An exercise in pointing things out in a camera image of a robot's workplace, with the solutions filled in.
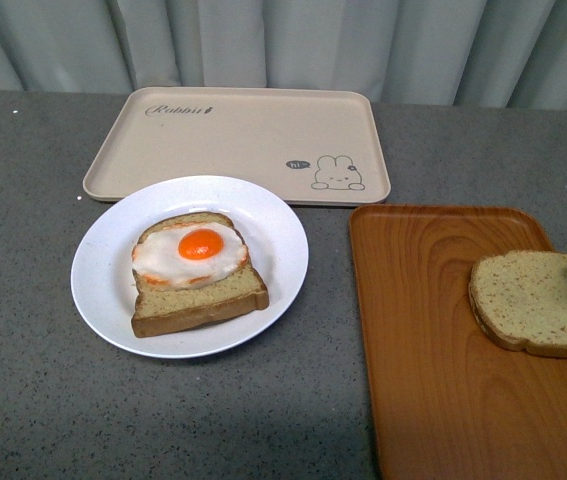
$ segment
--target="toast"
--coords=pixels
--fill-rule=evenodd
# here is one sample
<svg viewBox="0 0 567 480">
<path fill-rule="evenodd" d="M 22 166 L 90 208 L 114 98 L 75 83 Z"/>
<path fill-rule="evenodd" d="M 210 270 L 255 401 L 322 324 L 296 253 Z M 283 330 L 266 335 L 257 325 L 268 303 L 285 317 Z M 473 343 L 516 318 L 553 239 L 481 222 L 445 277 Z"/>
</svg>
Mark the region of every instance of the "toast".
<svg viewBox="0 0 567 480">
<path fill-rule="evenodd" d="M 567 357 L 567 254 L 516 250 L 483 258 L 472 268 L 469 297 L 495 344 Z"/>
<path fill-rule="evenodd" d="M 233 229 L 245 241 L 232 220 L 214 212 L 196 212 L 165 219 L 145 230 L 138 239 L 176 224 L 216 222 Z M 269 306 L 268 289 L 252 265 L 249 250 L 244 264 L 229 276 L 197 289 L 165 289 L 148 283 L 132 271 L 138 295 L 132 330 L 139 338 L 164 335 L 221 322 Z"/>
</svg>

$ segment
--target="tray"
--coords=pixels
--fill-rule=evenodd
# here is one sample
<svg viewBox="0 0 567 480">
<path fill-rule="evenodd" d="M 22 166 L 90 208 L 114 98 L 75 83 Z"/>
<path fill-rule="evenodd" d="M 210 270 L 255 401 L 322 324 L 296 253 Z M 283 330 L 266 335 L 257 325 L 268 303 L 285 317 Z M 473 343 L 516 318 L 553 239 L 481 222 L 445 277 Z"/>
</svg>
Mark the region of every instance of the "tray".
<svg viewBox="0 0 567 480">
<path fill-rule="evenodd" d="M 376 447 L 387 479 L 567 478 L 567 360 L 476 324 L 472 264 L 552 250 L 518 210 L 371 205 L 350 218 Z"/>
<path fill-rule="evenodd" d="M 390 180 L 369 101 L 353 92 L 151 87 L 132 93 L 83 180 L 117 201 L 193 175 L 250 181 L 291 204 L 383 201 Z"/>
</svg>

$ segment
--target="gray curtain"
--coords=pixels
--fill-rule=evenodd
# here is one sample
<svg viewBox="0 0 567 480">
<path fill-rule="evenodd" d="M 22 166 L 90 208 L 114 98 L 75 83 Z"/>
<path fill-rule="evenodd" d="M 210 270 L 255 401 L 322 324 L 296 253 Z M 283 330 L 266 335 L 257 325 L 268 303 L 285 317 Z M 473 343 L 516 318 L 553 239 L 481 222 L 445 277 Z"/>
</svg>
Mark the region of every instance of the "gray curtain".
<svg viewBox="0 0 567 480">
<path fill-rule="evenodd" d="M 567 0 L 0 0 L 0 89 L 567 109 Z"/>
</svg>

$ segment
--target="egg yolk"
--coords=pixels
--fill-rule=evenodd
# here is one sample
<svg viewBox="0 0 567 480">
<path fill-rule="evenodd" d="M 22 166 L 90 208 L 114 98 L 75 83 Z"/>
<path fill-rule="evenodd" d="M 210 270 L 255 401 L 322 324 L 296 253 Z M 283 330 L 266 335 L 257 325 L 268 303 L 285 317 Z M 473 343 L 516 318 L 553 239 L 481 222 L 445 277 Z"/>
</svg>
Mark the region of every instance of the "egg yolk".
<svg viewBox="0 0 567 480">
<path fill-rule="evenodd" d="M 179 242 L 179 255 L 188 260 L 204 260 L 223 249 L 223 238 L 214 230 L 200 228 L 185 235 Z"/>
</svg>

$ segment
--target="orange wooden tray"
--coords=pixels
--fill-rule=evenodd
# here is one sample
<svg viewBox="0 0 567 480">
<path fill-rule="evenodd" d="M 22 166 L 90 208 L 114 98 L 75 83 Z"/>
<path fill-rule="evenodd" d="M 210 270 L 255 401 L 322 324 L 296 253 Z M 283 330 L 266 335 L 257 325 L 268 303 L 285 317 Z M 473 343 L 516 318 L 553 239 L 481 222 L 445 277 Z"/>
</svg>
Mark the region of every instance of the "orange wooden tray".
<svg viewBox="0 0 567 480">
<path fill-rule="evenodd" d="M 386 479 L 567 478 L 567 360 L 510 352 L 476 324 L 472 264 L 552 250 L 518 210 L 370 205 L 350 218 Z"/>
</svg>

